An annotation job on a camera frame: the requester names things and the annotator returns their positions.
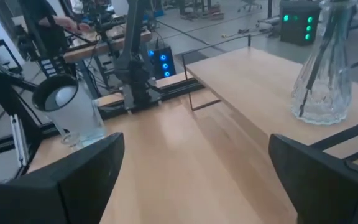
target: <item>wooden table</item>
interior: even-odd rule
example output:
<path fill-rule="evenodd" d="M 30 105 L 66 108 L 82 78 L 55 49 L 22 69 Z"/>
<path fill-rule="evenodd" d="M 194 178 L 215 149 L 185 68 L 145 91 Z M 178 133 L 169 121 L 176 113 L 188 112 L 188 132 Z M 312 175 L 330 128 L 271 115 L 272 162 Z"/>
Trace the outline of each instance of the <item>wooden table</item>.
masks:
<path fill-rule="evenodd" d="M 231 66 L 230 72 L 222 65 Z M 288 72 L 280 74 L 280 67 Z M 292 83 L 286 83 L 289 82 L 287 78 L 291 77 L 291 73 L 296 77 L 300 65 L 256 49 L 241 49 L 196 62 L 189 68 L 193 76 L 204 84 L 208 83 L 208 88 L 213 86 L 214 94 L 226 104 L 216 104 L 193 113 L 187 96 L 182 96 L 131 116 L 123 115 L 105 121 L 109 134 L 117 131 L 124 133 L 126 153 L 101 223 L 295 224 L 296 211 L 275 174 L 264 141 L 268 133 L 277 131 L 307 143 L 318 140 L 320 135 L 303 137 L 290 128 L 281 127 L 278 125 L 280 122 L 266 115 L 268 111 L 259 108 L 257 100 L 265 100 L 267 96 L 255 93 L 262 88 L 260 85 L 265 80 L 272 86 L 275 82 L 280 84 L 266 94 L 274 91 L 275 95 L 286 97 L 292 88 Z M 257 68 L 287 78 L 281 80 L 279 76 L 274 76 L 274 80 L 269 80 L 268 74 L 261 74 Z M 157 85 L 169 85 L 184 78 L 181 73 L 158 80 Z M 354 95 L 358 96 L 358 85 L 355 85 Z M 252 90 L 252 94 L 244 95 L 246 88 L 250 88 L 248 90 Z M 237 101 L 223 98 L 232 96 L 232 92 L 243 98 Z M 277 109 L 278 114 L 286 112 L 288 125 L 298 124 L 296 119 L 292 120 L 289 106 L 287 108 L 277 96 L 274 98 L 277 102 L 273 103 L 284 105 Z M 216 97 L 208 90 L 201 90 L 194 93 L 193 102 L 200 104 L 214 99 Z M 103 106 L 114 100 L 121 99 L 118 95 L 106 97 L 99 100 L 99 104 Z M 352 105 L 349 120 L 339 126 L 356 122 L 352 118 L 358 118 L 356 112 Z M 244 116 L 248 113 L 255 120 Z M 271 119 L 274 125 L 267 126 L 269 122 L 263 122 L 264 116 Z M 256 124 L 265 126 L 255 128 Z M 303 127 L 304 124 L 299 121 L 299 125 Z M 347 142 L 347 148 L 344 148 L 352 152 L 358 149 L 358 141 Z M 335 155 L 336 152 L 338 157 L 348 152 L 331 150 L 333 152 L 330 153 Z M 29 172 L 70 153 L 60 144 L 59 136 L 47 139 L 41 144 Z"/>
<path fill-rule="evenodd" d="M 242 115 L 242 127 L 263 149 L 269 136 L 282 134 L 313 144 L 358 124 L 358 83 L 352 84 L 347 119 L 331 126 L 306 124 L 290 112 L 291 91 L 302 65 L 252 47 L 188 66 L 188 71 L 219 99 Z M 325 150 L 338 158 L 358 151 L 358 137 Z"/>
<path fill-rule="evenodd" d="M 118 26 L 114 27 L 113 29 L 107 31 L 108 37 L 115 37 L 117 35 L 123 34 L 125 31 L 124 27 Z M 96 33 L 92 32 L 89 34 L 84 34 L 84 37 L 90 41 L 96 40 Z M 149 42 L 152 40 L 152 33 L 148 30 L 144 31 L 140 37 L 141 42 Z M 124 48 L 124 41 L 125 38 L 120 38 L 117 40 L 112 41 L 112 46 L 115 49 L 121 50 Z M 76 39 L 73 43 L 73 46 L 83 45 L 84 42 L 82 40 Z M 80 60 L 84 60 L 86 58 L 90 58 L 93 54 L 100 55 L 100 54 L 107 54 L 109 52 L 108 46 L 106 43 L 98 44 L 96 47 L 85 47 L 83 49 L 74 50 L 72 52 L 67 52 L 64 54 L 63 58 L 67 63 L 75 63 Z"/>

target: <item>clear glass vase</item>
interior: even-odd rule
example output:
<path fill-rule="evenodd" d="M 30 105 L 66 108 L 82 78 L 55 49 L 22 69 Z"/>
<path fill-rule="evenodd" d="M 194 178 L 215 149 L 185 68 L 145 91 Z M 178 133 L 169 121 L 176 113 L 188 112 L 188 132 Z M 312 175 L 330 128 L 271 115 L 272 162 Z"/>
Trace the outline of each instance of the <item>clear glass vase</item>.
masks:
<path fill-rule="evenodd" d="M 292 92 L 292 113 L 304 122 L 330 125 L 346 118 L 351 80 L 345 40 L 357 1 L 322 1 L 323 29 Z"/>

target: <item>person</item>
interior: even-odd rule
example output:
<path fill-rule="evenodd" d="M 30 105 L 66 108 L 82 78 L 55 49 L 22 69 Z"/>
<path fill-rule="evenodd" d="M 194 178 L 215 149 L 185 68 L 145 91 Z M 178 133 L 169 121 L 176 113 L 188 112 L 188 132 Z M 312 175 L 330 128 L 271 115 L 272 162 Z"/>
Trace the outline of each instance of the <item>person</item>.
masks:
<path fill-rule="evenodd" d="M 57 16 L 47 0 L 19 0 L 19 3 L 24 12 L 24 19 L 29 28 L 29 34 L 32 35 L 35 31 L 30 30 L 29 24 L 32 23 L 32 27 L 38 32 L 40 41 L 47 50 L 47 52 L 41 53 L 40 43 L 37 43 L 35 38 L 35 44 L 38 46 L 41 54 L 54 57 L 62 52 L 62 50 L 68 48 L 64 29 L 75 33 L 91 31 L 91 27 L 88 24 L 76 23 L 67 16 Z M 52 16 L 52 22 L 48 20 L 49 16 Z"/>

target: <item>black aluminum frame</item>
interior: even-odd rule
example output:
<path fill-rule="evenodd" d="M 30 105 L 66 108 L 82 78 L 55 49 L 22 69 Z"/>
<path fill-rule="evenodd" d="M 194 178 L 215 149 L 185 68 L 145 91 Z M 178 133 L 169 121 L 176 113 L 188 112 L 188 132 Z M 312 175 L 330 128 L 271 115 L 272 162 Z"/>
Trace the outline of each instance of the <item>black aluminum frame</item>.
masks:
<path fill-rule="evenodd" d="M 207 49 L 207 48 L 210 48 L 210 47 L 213 48 L 213 47 L 215 47 L 217 45 L 224 44 L 224 43 L 230 42 L 232 40 L 241 39 L 241 38 L 244 38 L 244 37 L 248 38 L 248 44 L 247 45 L 248 45 L 248 47 L 251 47 L 252 37 L 256 36 L 256 35 L 243 35 L 243 36 L 235 37 L 235 38 L 223 41 L 223 42 L 219 42 L 219 43 L 214 44 L 214 45 L 209 45 L 209 46 L 202 47 L 202 48 L 192 50 L 192 51 L 189 51 L 187 53 L 182 54 L 181 59 L 182 59 L 182 62 L 183 62 L 183 69 L 185 70 L 186 80 L 189 80 L 188 79 L 188 74 L 187 74 L 186 61 L 185 61 L 185 56 L 186 55 L 191 54 L 193 52 L 198 52 L 200 50 L 204 50 L 204 49 Z M 195 111 L 198 111 L 200 109 L 206 108 L 208 106 L 214 105 L 216 103 L 222 102 L 220 99 L 218 99 L 218 100 L 213 100 L 213 101 L 210 101 L 210 102 L 205 103 L 203 105 L 194 107 L 193 106 L 193 100 L 191 99 L 191 91 L 188 91 L 188 97 L 189 97 L 189 102 L 190 102 L 190 109 L 192 110 L 192 112 L 195 112 Z M 355 138 L 357 136 L 358 136 L 358 124 L 353 126 L 353 127 L 351 127 L 351 128 L 349 128 L 349 129 L 343 130 L 340 133 L 333 134 L 332 136 L 329 136 L 329 137 L 327 137 L 325 139 L 322 139 L 322 140 L 320 140 L 318 142 L 315 142 L 314 144 L 312 144 L 310 146 L 315 148 L 315 149 L 317 149 L 317 150 L 323 151 L 323 150 L 329 149 L 330 147 L 333 147 L 333 146 L 336 146 L 336 145 L 338 145 L 340 143 L 348 141 L 348 140 L 350 140 L 352 138 Z M 346 158 L 344 158 L 344 160 L 347 160 L 347 161 L 356 161 L 356 160 L 358 160 L 358 152 L 355 153 L 355 154 L 352 154 L 352 155 L 350 155 L 350 156 L 348 156 Z"/>
<path fill-rule="evenodd" d="M 37 153 L 37 149 L 42 142 L 42 132 L 22 104 L 19 94 L 15 91 L 15 89 L 13 89 L 9 77 L 10 76 L 8 74 L 0 72 L 0 105 L 9 116 L 16 114 L 21 120 L 25 139 L 27 141 L 27 150 L 30 158 L 32 159 L 34 158 L 35 153 Z M 7 143 L 6 141 L 0 142 L 0 148 L 3 148 L 4 151 L 14 150 L 15 145 L 12 136 L 11 139 L 12 142 L 10 143 Z M 20 167 L 16 177 L 21 175 L 21 173 L 27 169 L 28 166 Z"/>

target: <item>metal frame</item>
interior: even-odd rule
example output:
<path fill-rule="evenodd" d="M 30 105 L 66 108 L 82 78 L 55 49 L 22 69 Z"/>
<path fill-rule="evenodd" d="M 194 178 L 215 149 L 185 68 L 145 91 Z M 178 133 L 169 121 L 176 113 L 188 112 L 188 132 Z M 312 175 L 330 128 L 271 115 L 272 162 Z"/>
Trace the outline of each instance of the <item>metal frame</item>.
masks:
<path fill-rule="evenodd" d="M 239 37 L 235 37 L 235 38 L 232 38 L 232 39 L 229 39 L 229 40 L 225 40 L 223 42 L 219 42 L 217 44 L 213 44 L 213 45 L 209 45 L 209 46 L 206 46 L 206 47 L 202 47 L 202 48 L 199 48 L 199 49 L 196 49 L 196 50 L 191 50 L 189 52 L 186 52 L 184 54 L 181 55 L 181 60 L 183 62 L 183 69 L 185 70 L 185 76 L 186 76 L 186 81 L 189 80 L 188 78 L 188 75 L 187 75 L 187 67 L 186 67 L 186 60 L 185 60 L 185 56 L 188 55 L 188 54 L 191 54 L 193 52 L 198 52 L 200 50 L 204 50 L 204 49 L 208 49 L 208 48 L 215 48 L 217 45 L 220 45 L 220 44 L 224 44 L 226 42 L 230 42 L 232 40 L 237 40 L 237 39 L 241 39 L 241 38 L 244 38 L 244 37 L 247 37 L 248 38 L 248 47 L 251 46 L 251 39 L 252 39 L 252 36 L 251 35 L 245 35 L 245 36 L 239 36 Z M 190 102 L 190 109 L 194 112 L 194 111 L 198 111 L 200 109 L 203 109 L 203 108 L 206 108 L 208 106 L 211 106 L 211 105 L 214 105 L 216 103 L 220 103 L 222 102 L 221 100 L 213 100 L 213 101 L 210 101 L 208 103 L 205 103 L 203 105 L 200 105 L 200 106 L 196 106 L 194 107 L 193 106 L 193 100 L 191 99 L 191 91 L 188 92 L 188 96 L 189 96 L 189 102 Z"/>
<path fill-rule="evenodd" d="M 20 128 L 18 128 L 18 126 L 15 127 L 15 131 L 13 132 L 15 138 L 10 136 L 10 138 L 0 140 L 0 152 L 14 150 L 16 148 L 15 145 L 20 144 L 22 147 L 25 147 L 25 149 L 22 148 L 22 150 L 26 150 L 29 153 L 29 159 L 32 159 L 42 142 L 42 131 L 27 112 L 18 93 L 13 89 L 12 82 L 7 77 L 9 77 L 8 74 L 0 72 L 0 105 L 9 116 L 15 117 L 16 121 L 20 120 L 21 125 Z M 23 144 L 22 140 L 24 137 L 31 140 L 31 142 L 27 142 L 28 147 Z M 23 170 L 26 169 L 28 169 L 28 165 L 23 164 L 16 176 L 20 175 Z"/>
<path fill-rule="evenodd" d="M 200 90 L 202 88 L 204 88 L 204 87 L 194 78 L 190 78 L 188 80 L 183 80 L 181 82 L 174 83 L 172 85 L 163 87 L 162 88 L 162 90 L 163 90 L 162 101 L 170 100 L 172 98 L 185 95 L 189 91 L 196 91 L 196 90 Z M 117 116 L 127 113 L 127 111 L 124 108 L 124 100 L 111 103 L 110 105 L 106 105 L 104 108 L 100 108 L 99 112 L 100 112 L 103 120 L 115 118 Z M 48 138 L 59 135 L 59 132 L 57 131 L 55 125 L 52 122 L 47 123 L 47 124 L 42 124 L 37 127 L 38 127 L 37 129 L 40 131 L 41 138 L 35 139 L 36 141 L 34 141 L 28 145 L 28 147 L 29 147 L 29 164 L 31 164 L 32 159 L 34 158 L 35 154 L 37 153 L 37 149 L 38 149 L 40 143 L 44 139 L 48 139 Z M 12 150 L 13 148 L 14 148 L 14 138 L 12 135 L 4 136 L 4 137 L 0 138 L 0 153 Z M 21 170 L 18 172 L 17 176 L 19 177 L 20 175 L 25 174 L 27 172 L 27 169 L 28 169 L 28 166 L 22 167 Z"/>
<path fill-rule="evenodd" d="M 182 54 L 181 58 L 182 58 L 182 62 L 183 62 L 183 68 L 185 70 L 186 81 L 189 80 L 189 78 L 188 78 L 188 74 L 187 74 L 185 55 L 188 55 L 188 54 L 191 54 L 193 52 L 200 51 L 200 50 L 204 50 L 204 49 L 207 49 L 207 48 L 210 48 L 210 47 L 215 47 L 217 45 L 220 45 L 220 44 L 223 44 L 223 43 L 226 43 L 226 42 L 230 42 L 232 40 L 241 39 L 241 38 L 244 38 L 244 37 L 248 38 L 248 47 L 251 47 L 252 36 L 255 36 L 255 35 L 245 35 L 245 36 L 232 38 L 232 39 L 229 39 L 229 40 L 226 40 L 226 41 L 214 44 L 214 45 L 209 45 L 209 46 L 202 47 L 202 48 L 192 50 L 192 51 L 189 51 L 187 53 Z M 203 108 L 206 108 L 208 106 L 214 105 L 216 103 L 222 102 L 221 100 L 213 100 L 213 101 L 210 101 L 210 102 L 205 103 L 203 105 L 194 107 L 193 106 L 193 100 L 191 99 L 191 91 L 188 91 L 187 94 L 188 94 L 188 97 L 189 97 L 190 108 L 191 108 L 191 110 L 193 112 L 198 111 L 198 110 L 203 109 Z M 351 128 L 349 128 L 349 129 L 343 130 L 340 133 L 333 134 L 332 136 L 329 136 L 329 137 L 327 137 L 325 139 L 322 139 L 322 140 L 320 140 L 318 142 L 315 142 L 314 144 L 311 144 L 310 146 L 315 148 L 315 149 L 317 149 L 317 150 L 323 151 L 323 150 L 329 149 L 330 147 L 333 147 L 333 146 L 336 146 L 336 145 L 338 145 L 340 143 L 348 141 L 348 140 L 350 140 L 352 138 L 355 138 L 357 136 L 358 136 L 358 124 L 353 126 L 353 127 L 351 127 Z M 350 156 L 348 156 L 346 158 L 344 158 L 344 160 L 347 160 L 347 161 L 356 161 L 356 160 L 358 160 L 358 152 L 355 153 L 355 154 L 352 154 L 352 155 L 350 155 Z"/>

